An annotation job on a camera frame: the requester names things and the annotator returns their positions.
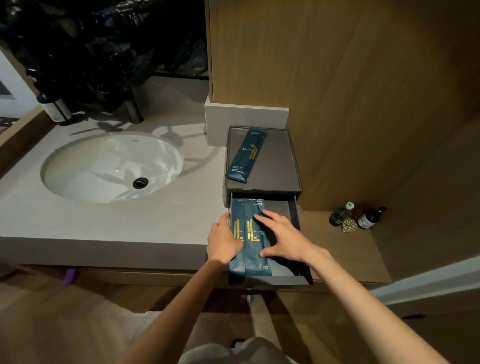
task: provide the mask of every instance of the hand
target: hand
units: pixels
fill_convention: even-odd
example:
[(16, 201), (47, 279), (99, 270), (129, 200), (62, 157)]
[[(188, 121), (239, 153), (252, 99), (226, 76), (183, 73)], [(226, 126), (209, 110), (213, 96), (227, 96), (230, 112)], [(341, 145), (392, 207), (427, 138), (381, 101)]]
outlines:
[(313, 252), (320, 252), (331, 258), (330, 253), (326, 249), (313, 245), (310, 240), (291, 224), (288, 218), (268, 210), (262, 210), (262, 212), (271, 218), (254, 215), (255, 219), (274, 232), (276, 244), (263, 249), (259, 254), (260, 257), (282, 256), (306, 263)]
[(241, 239), (233, 237), (232, 230), (227, 222), (229, 215), (229, 212), (223, 214), (218, 223), (212, 224), (212, 229), (208, 233), (208, 259), (217, 260), (224, 265), (227, 265), (243, 246)]

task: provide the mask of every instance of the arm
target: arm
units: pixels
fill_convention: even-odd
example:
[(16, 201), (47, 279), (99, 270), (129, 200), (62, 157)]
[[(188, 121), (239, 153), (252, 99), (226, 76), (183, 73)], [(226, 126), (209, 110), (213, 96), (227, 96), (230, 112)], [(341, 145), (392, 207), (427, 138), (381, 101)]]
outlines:
[(177, 364), (216, 280), (242, 247), (227, 223), (228, 213), (208, 234), (208, 260), (117, 364)]
[(348, 274), (326, 249), (313, 245), (290, 221), (264, 210), (255, 215), (269, 227), (277, 244), (260, 256), (282, 256), (308, 264), (326, 283), (355, 323), (367, 345), (383, 364), (447, 364), (448, 362), (400, 318)]

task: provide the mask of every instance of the sink drain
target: sink drain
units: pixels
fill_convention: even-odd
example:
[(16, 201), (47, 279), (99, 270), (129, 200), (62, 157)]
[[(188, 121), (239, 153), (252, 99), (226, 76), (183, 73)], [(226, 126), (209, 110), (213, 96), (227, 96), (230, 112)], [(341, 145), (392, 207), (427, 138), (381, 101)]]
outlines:
[(140, 178), (137, 178), (135, 181), (133, 181), (133, 188), (136, 188), (137, 190), (140, 190), (141, 188), (144, 188), (147, 185), (148, 185), (148, 179), (145, 177), (140, 177)]

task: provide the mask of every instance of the countertop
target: countertop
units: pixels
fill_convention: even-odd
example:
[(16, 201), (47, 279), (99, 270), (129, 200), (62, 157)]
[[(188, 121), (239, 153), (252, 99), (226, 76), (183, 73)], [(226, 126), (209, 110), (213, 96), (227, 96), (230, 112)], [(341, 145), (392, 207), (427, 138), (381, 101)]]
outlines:
[[(227, 210), (226, 148), (207, 146), (204, 134), (207, 94), (207, 81), (151, 77), (136, 90), (143, 123), (102, 116), (55, 126), (0, 180), (0, 255), (20, 264), (198, 269), (211, 224)], [(70, 201), (43, 184), (40, 169), (56, 148), (120, 130), (175, 143), (185, 156), (180, 176), (148, 196), (105, 204)]]

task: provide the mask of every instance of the sink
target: sink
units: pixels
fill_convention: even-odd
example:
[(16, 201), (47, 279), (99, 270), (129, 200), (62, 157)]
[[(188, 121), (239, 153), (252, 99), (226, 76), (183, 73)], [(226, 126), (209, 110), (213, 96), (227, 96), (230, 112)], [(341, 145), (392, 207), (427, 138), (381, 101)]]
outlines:
[(178, 177), (183, 154), (147, 133), (105, 133), (55, 150), (41, 178), (58, 196), (80, 202), (127, 201), (149, 195)]

